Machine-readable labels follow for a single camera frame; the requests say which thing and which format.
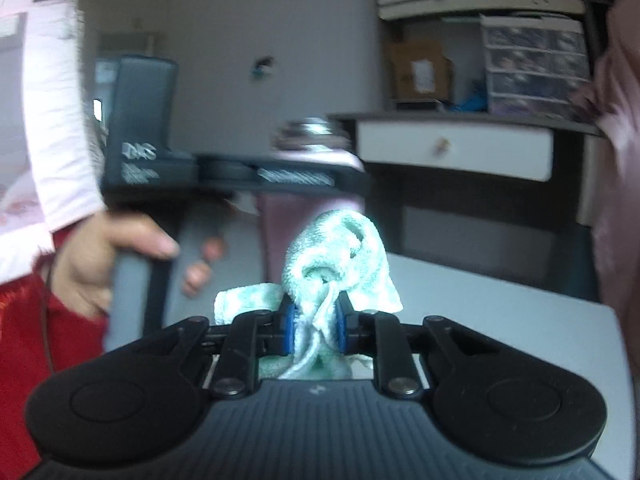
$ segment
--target transparent drawer organizer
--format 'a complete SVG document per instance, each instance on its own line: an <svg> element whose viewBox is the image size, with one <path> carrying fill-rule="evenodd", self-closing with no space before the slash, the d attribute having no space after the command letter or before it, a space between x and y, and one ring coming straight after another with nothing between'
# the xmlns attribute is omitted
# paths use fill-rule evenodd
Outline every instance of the transparent drawer organizer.
<svg viewBox="0 0 640 480"><path fill-rule="evenodd" d="M574 119L569 96L590 78L582 25L482 17L489 111Z"/></svg>

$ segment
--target black cord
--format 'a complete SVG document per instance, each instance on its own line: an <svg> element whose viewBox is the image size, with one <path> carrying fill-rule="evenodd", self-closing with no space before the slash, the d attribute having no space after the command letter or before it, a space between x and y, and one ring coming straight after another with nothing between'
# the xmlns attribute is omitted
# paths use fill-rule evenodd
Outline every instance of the black cord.
<svg viewBox="0 0 640 480"><path fill-rule="evenodd" d="M53 264L51 260L49 263L49 269L47 270L47 279L44 283L44 290L42 291L42 303L40 304L40 327L42 329L42 344L44 345L44 355L47 360L47 366L49 372L53 375L56 373L56 368L53 365L53 357L51 355L51 346L49 344L49 300L51 298L51 277L53 275Z"/></svg>

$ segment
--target mint green towel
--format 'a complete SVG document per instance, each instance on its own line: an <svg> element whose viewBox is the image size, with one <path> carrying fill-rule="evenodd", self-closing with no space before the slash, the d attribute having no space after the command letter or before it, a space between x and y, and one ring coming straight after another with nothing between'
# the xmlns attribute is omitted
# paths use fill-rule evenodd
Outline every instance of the mint green towel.
<svg viewBox="0 0 640 480"><path fill-rule="evenodd" d="M354 358L341 355L337 343L335 300L342 290L348 292L355 310L402 310L376 227L349 210L321 214L293 241L282 286L261 283L220 292L214 318L216 324L228 324L250 310L275 311L286 292L297 307L294 351L288 357L263 358L260 376L348 379ZM364 356L357 359L371 364Z"/></svg>

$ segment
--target screw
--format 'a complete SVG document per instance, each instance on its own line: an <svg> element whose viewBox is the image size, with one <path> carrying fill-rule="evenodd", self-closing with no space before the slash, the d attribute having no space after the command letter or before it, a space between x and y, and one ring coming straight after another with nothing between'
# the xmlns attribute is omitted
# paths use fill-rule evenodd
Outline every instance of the screw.
<svg viewBox="0 0 640 480"><path fill-rule="evenodd" d="M420 384L409 377L396 377L389 381L388 388L393 394L404 397L417 392Z"/></svg>
<svg viewBox="0 0 640 480"><path fill-rule="evenodd" d="M216 381L213 392L222 397L233 397L244 392L244 383L240 379L228 377Z"/></svg>

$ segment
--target person's hand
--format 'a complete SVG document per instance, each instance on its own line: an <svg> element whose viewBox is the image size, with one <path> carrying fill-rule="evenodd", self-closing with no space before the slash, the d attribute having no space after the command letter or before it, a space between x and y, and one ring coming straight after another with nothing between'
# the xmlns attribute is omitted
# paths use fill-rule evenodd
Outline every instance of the person's hand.
<svg viewBox="0 0 640 480"><path fill-rule="evenodd" d="M143 214L95 214L63 244L51 278L51 291L71 311L90 319L108 314L111 271L119 250L133 250L167 260L177 256L178 244ZM193 296L209 281L209 264L222 257L221 240L208 240L202 261L186 272L183 291Z"/></svg>

